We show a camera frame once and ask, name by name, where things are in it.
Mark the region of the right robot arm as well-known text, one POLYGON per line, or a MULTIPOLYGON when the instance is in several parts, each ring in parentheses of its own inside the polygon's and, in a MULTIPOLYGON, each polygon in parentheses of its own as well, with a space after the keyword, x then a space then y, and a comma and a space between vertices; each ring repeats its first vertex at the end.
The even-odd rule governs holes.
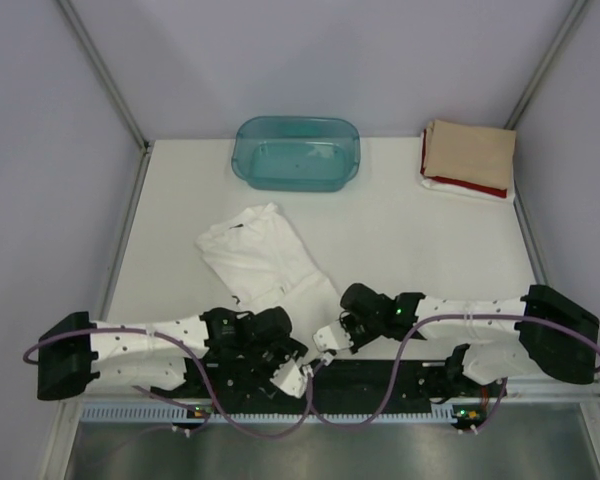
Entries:
POLYGON ((545 374, 588 385, 600 372, 599 319, 546 285, 511 299, 460 301, 421 292, 395 297, 352 284, 340 300, 333 349, 352 354, 381 338, 417 362, 421 395, 488 393, 510 377, 545 374))

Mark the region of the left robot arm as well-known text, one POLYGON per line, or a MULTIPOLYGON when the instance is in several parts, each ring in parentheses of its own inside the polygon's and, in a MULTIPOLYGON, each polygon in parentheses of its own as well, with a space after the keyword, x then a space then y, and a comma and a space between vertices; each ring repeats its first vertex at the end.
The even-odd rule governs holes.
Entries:
POLYGON ((300 398, 307 388, 301 365, 307 351, 293 338, 281 307, 259 313, 216 307, 183 319, 119 326, 75 312, 41 336, 26 360, 37 368, 42 401, 126 386, 193 397, 217 367, 269 396, 300 398))

